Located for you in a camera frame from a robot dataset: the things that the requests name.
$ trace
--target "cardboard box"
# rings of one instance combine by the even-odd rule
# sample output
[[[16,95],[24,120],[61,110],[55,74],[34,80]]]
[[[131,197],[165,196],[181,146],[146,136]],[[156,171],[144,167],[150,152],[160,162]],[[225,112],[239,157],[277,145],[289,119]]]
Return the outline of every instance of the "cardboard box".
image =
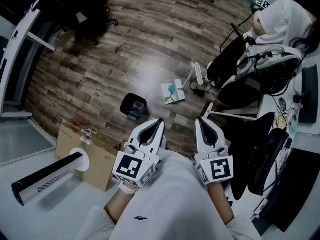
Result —
[[[121,143],[111,147],[103,142],[103,136],[98,131],[82,122],[67,122],[63,120],[58,135],[55,155],[58,160],[70,155],[74,148],[83,149],[89,156],[90,167],[87,171],[76,174],[85,182],[106,191],[112,179],[112,170]]]

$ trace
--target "white sleeve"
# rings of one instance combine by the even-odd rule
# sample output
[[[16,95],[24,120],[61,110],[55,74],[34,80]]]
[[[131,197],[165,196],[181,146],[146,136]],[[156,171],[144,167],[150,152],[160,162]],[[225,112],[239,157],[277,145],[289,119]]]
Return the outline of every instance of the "white sleeve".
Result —
[[[262,239],[251,220],[247,217],[239,215],[231,220],[226,227],[236,240]]]
[[[277,0],[267,9],[258,11],[258,17],[265,32],[270,34],[276,28],[279,20],[286,16],[286,4],[286,0]]]
[[[114,228],[115,223],[106,211],[99,206],[94,206],[75,240],[108,240]]]

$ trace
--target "wristband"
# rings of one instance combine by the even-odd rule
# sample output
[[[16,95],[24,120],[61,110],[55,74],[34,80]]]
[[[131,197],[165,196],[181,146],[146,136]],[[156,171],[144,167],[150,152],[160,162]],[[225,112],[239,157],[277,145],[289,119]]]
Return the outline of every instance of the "wristband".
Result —
[[[126,187],[124,185],[124,182],[123,181],[120,181],[120,184],[118,185],[118,188],[121,189],[123,192],[125,192],[126,194],[129,194],[129,195],[133,195],[135,194],[137,191],[138,191],[138,187],[136,189],[130,189],[128,187]]]

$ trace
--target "wooden floor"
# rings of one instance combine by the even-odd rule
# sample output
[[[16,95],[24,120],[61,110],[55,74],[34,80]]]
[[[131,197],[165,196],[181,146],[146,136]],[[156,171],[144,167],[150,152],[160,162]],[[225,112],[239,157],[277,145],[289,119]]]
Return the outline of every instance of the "wooden floor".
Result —
[[[98,46],[91,40],[76,42],[72,31],[53,37],[57,49],[41,55],[26,110],[53,136],[63,119],[77,119],[98,128],[110,144],[127,141],[131,131],[149,118],[163,118],[167,147],[194,155],[194,121],[208,101],[218,104],[216,91],[201,98],[188,86],[185,101],[164,105],[161,83],[184,82],[191,61],[200,63],[205,77],[208,63],[220,54],[230,23],[239,24],[250,15],[249,4],[245,0],[109,0],[108,5],[119,26],[110,26]],[[250,21],[241,31],[249,28]],[[120,111],[128,93],[148,102],[147,115],[140,121]]]

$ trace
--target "white shirt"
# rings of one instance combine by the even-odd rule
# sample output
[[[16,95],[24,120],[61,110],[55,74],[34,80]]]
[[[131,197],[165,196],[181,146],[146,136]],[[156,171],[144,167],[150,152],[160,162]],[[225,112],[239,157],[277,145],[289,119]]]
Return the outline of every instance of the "white shirt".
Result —
[[[277,0],[267,9],[259,11],[258,17],[266,34],[257,36],[253,29],[244,34],[245,37],[253,37],[257,44],[292,47],[291,41],[305,37],[312,25],[305,9],[292,0]]]
[[[95,206],[77,240],[261,239],[247,217],[236,217],[225,226],[192,161],[163,149],[158,155],[159,169],[134,195],[118,223]]]

